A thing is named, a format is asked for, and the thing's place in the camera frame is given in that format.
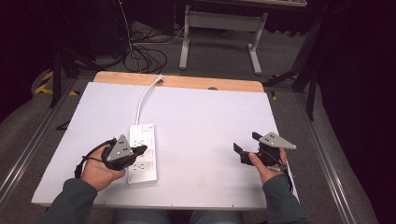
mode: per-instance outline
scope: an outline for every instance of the long-sleeve shirt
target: long-sleeve shirt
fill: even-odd
[[[297,199],[289,192],[289,182],[277,175],[263,186],[270,210],[268,223],[311,223]],[[85,223],[97,196],[96,189],[80,179],[68,179],[39,223]]]

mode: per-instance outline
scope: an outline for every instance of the white power strip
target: white power strip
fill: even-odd
[[[128,184],[148,183],[157,180],[157,162],[155,154],[154,124],[133,125],[130,130],[130,145],[146,145],[146,152],[137,157],[128,167]]]

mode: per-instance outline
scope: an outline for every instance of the gray carpet floor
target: gray carpet floor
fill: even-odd
[[[191,35],[188,67],[178,69],[181,52],[181,40],[177,39],[167,45],[149,45],[147,48],[162,50],[167,55],[168,63],[163,68],[165,75],[179,75],[188,77],[218,77],[228,79],[257,80],[264,82],[271,75],[280,75],[289,71],[299,49],[304,41],[303,36],[290,37],[288,34],[270,34],[263,32],[261,43],[257,49],[263,74],[255,76],[248,56],[247,44],[252,41],[254,34],[234,32],[229,37],[220,37],[212,32],[196,31]],[[98,63],[108,59],[99,59]],[[125,72],[123,65],[118,64],[109,68],[110,71]],[[46,72],[39,75],[32,86],[32,91],[38,86]],[[83,93],[87,83],[93,80],[94,73],[83,72],[76,80],[74,91]],[[294,181],[305,212],[316,223],[343,223],[337,204],[334,202],[329,182],[323,173],[318,159],[312,134],[304,118],[304,111],[299,107],[296,93],[290,90],[291,80],[267,88],[266,92],[274,91],[277,100],[270,97],[276,125],[280,135],[298,146],[296,151],[288,151],[288,160],[295,174]],[[36,223],[45,212],[40,205],[30,201],[51,157],[62,139],[64,131],[55,130],[56,127],[73,117],[80,96],[67,96],[60,110],[57,112],[43,141],[39,144],[36,154],[24,171],[17,187],[1,210],[0,223]],[[51,95],[35,94],[34,98],[22,105],[0,124],[0,180],[5,180],[8,171],[19,159],[31,141],[41,120],[49,111]],[[359,180],[350,169],[343,149],[341,149],[321,105],[318,90],[315,109],[314,125],[323,147],[327,150],[339,175],[340,184],[346,193],[346,200],[350,206],[356,223],[376,223],[375,213],[370,201],[361,188]],[[93,208],[89,223],[110,223],[112,209]],[[258,223],[266,219],[265,211],[244,212],[246,223]]]

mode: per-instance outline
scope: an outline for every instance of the white tabletop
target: white tabletop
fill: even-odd
[[[49,205],[74,177],[81,156],[113,137],[129,136],[147,86],[90,83],[32,203]],[[248,210],[266,207],[255,167],[240,163],[233,143],[257,151],[252,132],[277,133],[264,92],[154,87],[140,123],[155,124],[158,181],[129,186],[127,175],[99,192],[109,207]]]

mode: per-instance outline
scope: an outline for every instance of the person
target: person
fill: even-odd
[[[101,159],[103,146],[91,157]],[[281,160],[286,163],[286,152],[280,149]],[[257,168],[266,196],[269,219],[267,223],[311,223],[297,199],[289,191],[289,182],[283,172],[269,170],[254,153],[249,153]],[[105,189],[116,179],[125,176],[125,170],[115,171],[96,160],[87,160],[80,179],[71,178],[64,182],[63,191],[55,198],[39,223],[86,223],[97,192]],[[171,223],[166,211],[155,209],[115,209],[113,223],[147,224]],[[193,211],[192,224],[242,224],[241,212]]]

